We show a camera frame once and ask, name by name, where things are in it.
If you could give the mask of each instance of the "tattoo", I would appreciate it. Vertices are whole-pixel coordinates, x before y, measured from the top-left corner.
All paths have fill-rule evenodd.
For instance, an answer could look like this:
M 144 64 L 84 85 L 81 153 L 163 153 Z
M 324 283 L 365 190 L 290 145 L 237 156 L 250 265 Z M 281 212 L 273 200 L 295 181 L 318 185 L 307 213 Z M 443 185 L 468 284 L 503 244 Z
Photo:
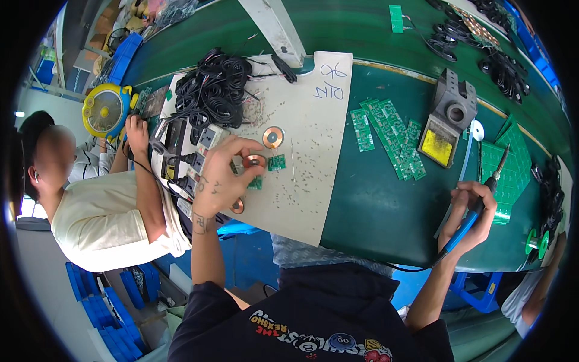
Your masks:
M 203 192 L 203 190 L 205 190 L 205 184 L 208 184 L 209 180 L 207 180 L 205 178 L 205 176 L 201 176 L 201 179 L 199 180 L 199 185 L 197 186 L 197 191 L 199 192 Z
M 215 185 L 213 185 L 213 186 L 217 187 L 217 186 L 221 186 L 221 184 L 219 183 L 219 181 L 216 181 Z M 215 195 L 216 193 L 219 193 L 219 191 L 217 191 L 217 189 L 213 189 L 213 192 L 211 194 Z
M 193 221 L 193 232 L 198 235 L 203 235 L 206 232 L 209 232 L 215 225 L 214 218 L 206 218 L 195 212 L 193 212 L 191 220 Z
M 195 234 L 200 235 L 205 234 L 207 219 L 196 213 L 193 213 L 192 219 L 193 219 L 193 232 Z

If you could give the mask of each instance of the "soldering iron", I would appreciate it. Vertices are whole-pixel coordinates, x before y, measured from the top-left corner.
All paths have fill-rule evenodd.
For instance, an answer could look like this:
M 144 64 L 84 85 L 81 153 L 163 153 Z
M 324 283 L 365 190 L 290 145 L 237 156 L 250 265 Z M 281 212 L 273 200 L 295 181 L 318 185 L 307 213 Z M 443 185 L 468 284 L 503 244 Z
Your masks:
M 508 151 L 510 148 L 511 144 L 508 144 L 507 148 L 503 152 L 503 157 L 501 158 L 501 162 L 499 163 L 497 170 L 493 172 L 493 174 L 485 181 L 485 185 L 490 189 L 490 192 L 492 194 L 494 194 L 494 192 L 497 191 L 497 184 L 501 177 L 501 171 L 503 170 L 503 166 L 505 165 L 505 161 L 507 160 Z M 448 240 L 446 245 L 444 245 L 440 253 L 438 253 L 437 259 L 434 262 L 433 267 L 436 266 L 436 264 L 440 263 L 441 260 L 444 259 L 444 257 L 459 244 L 462 238 L 476 223 L 476 221 L 481 216 L 484 209 L 485 203 L 482 200 L 482 196 L 479 196 L 473 208 L 468 211 L 467 216 L 462 220 L 462 223 L 460 224 L 458 230 L 450 238 L 450 240 Z

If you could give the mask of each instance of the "solder wire spool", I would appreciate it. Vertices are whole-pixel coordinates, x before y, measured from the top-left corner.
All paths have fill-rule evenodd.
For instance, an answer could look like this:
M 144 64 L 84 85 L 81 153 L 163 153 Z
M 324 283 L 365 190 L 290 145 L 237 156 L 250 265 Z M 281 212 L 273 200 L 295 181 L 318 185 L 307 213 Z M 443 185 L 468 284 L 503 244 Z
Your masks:
M 263 132 L 263 145 L 267 148 L 278 148 L 284 141 L 284 132 L 281 128 L 272 126 Z
M 249 169 L 251 166 L 267 166 L 267 160 L 261 155 L 249 155 L 243 159 L 243 167 Z
M 234 214 L 241 214 L 243 212 L 243 201 L 240 198 L 237 198 L 235 202 L 229 207 Z
M 527 237 L 527 243 L 525 244 L 525 254 L 529 255 L 532 249 L 537 249 L 539 251 L 539 259 L 543 259 L 545 252 L 547 252 L 547 246 L 549 245 L 549 230 L 545 231 L 545 234 L 541 239 L 537 237 L 537 231 L 531 229 L 529 236 Z

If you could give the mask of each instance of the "white shirt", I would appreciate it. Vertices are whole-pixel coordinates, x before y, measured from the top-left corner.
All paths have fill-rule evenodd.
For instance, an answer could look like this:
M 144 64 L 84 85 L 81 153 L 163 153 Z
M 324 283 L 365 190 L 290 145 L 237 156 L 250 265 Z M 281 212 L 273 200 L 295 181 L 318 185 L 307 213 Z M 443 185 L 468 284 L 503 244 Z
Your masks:
M 523 281 L 511 293 L 511 295 L 508 296 L 501 308 L 501 312 L 505 317 L 509 318 L 512 324 L 515 325 L 516 331 L 519 332 L 519 335 L 521 335 L 522 338 L 529 333 L 529 329 L 531 328 L 531 326 L 523 320 L 523 307 L 531 297 L 531 293 L 535 290 L 542 275 L 542 269 L 527 273 L 523 278 Z
M 191 249 L 168 192 L 161 189 L 167 229 L 149 244 L 137 210 L 134 171 L 108 174 L 70 184 L 50 229 L 64 255 L 89 272 L 126 268 L 167 253 Z
M 76 159 L 72 165 L 72 171 L 68 177 L 70 183 L 84 180 L 87 178 L 106 175 L 111 170 L 112 155 L 102 152 L 98 157 L 91 153 L 91 150 L 97 144 L 96 137 L 89 139 L 82 145 L 76 147 Z

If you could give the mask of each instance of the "tattooed hand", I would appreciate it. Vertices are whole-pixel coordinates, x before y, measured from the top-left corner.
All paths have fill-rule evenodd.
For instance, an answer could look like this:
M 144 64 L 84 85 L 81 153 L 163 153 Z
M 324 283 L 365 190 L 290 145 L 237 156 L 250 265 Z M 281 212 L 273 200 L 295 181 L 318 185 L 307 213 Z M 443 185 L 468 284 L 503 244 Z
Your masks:
M 252 166 L 241 175 L 235 175 L 231 171 L 229 163 L 233 156 L 247 157 L 251 154 L 251 149 L 261 151 L 263 146 L 257 141 L 231 135 L 209 151 L 193 201 L 194 225 L 199 218 L 206 224 L 207 219 L 223 209 L 228 209 L 243 195 L 254 177 L 263 174 L 265 169 L 262 166 Z

